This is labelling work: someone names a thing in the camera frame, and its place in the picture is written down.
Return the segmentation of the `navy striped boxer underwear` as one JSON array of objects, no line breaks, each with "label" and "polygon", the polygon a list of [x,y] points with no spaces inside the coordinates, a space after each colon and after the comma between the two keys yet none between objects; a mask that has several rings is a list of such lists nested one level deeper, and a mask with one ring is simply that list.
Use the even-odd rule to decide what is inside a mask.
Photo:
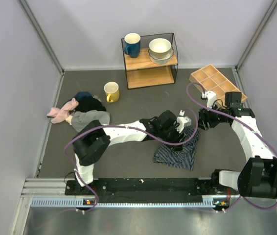
[{"label": "navy striped boxer underwear", "polygon": [[193,170],[196,144],[199,140],[200,133],[199,130],[192,126],[187,126],[184,128],[184,134],[186,139],[190,137],[192,139],[183,145],[179,145],[179,147],[182,147],[181,150],[174,151],[170,145],[162,144],[156,151],[153,162],[180,169]]}]

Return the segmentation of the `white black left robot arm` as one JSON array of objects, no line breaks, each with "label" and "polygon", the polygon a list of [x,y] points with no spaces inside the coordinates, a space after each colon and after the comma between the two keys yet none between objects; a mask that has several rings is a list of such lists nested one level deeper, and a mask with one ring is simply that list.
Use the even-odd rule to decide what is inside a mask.
[{"label": "white black left robot arm", "polygon": [[161,140],[174,149],[180,149],[180,143],[185,140],[184,128],[190,124],[191,119],[185,116],[184,111],[175,116],[169,110],[158,117],[128,124],[107,125],[98,120],[91,121],[73,138],[77,190],[82,194],[91,192],[94,164],[109,146],[130,141]]}]

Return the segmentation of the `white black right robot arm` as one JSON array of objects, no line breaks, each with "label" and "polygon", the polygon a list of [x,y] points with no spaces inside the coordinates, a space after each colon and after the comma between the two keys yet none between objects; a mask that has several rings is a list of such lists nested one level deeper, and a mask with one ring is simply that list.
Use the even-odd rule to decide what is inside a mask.
[{"label": "white black right robot arm", "polygon": [[215,170],[210,188],[217,194],[232,188],[244,197],[277,199],[277,157],[259,139],[261,134],[255,115],[243,106],[241,96],[241,92],[227,92],[224,107],[218,107],[216,93],[202,93],[207,107],[199,110],[198,126],[207,130],[228,123],[236,133],[247,161],[241,172]]}]

